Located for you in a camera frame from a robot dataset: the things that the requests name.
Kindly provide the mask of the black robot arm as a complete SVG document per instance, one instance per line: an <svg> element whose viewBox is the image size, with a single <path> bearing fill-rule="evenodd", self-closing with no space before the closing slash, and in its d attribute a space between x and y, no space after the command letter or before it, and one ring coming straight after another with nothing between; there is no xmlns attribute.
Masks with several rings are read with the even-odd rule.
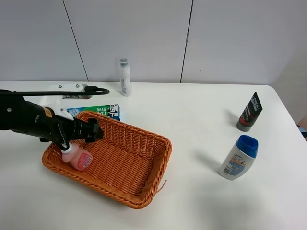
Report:
<svg viewBox="0 0 307 230"><path fill-rule="evenodd" d="M96 118L82 121L73 117L61 105L63 96L98 95L98 92L0 91L0 128L39 137L53 142L61 150L69 148L71 140L95 142L104 132Z"/></svg>

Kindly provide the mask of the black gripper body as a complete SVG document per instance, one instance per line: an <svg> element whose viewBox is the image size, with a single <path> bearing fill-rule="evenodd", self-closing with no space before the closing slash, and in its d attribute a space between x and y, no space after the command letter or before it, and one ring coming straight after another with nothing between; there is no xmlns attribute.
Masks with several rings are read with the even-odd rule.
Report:
<svg viewBox="0 0 307 230"><path fill-rule="evenodd" d="M44 139L52 141L52 134L56 134L60 139L67 138L68 141L72 140L74 120L55 115L52 109L43 109L43 113L36 116L35 123L38 127L47 130L47 133L42 136Z"/></svg>

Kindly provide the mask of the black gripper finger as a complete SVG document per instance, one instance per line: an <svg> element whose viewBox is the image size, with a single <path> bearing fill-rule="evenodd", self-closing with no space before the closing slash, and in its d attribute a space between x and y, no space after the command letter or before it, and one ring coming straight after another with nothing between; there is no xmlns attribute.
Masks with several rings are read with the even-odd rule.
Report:
<svg viewBox="0 0 307 230"><path fill-rule="evenodd" d="M89 118L87 122L74 118L72 140L84 139L85 142L95 142L102 140L103 136L104 132L96 118Z"/></svg>
<svg viewBox="0 0 307 230"><path fill-rule="evenodd" d="M66 151L70 148L70 143L67 138L60 139L56 134L52 134L52 138L52 142L55 143L60 148L60 150Z"/></svg>

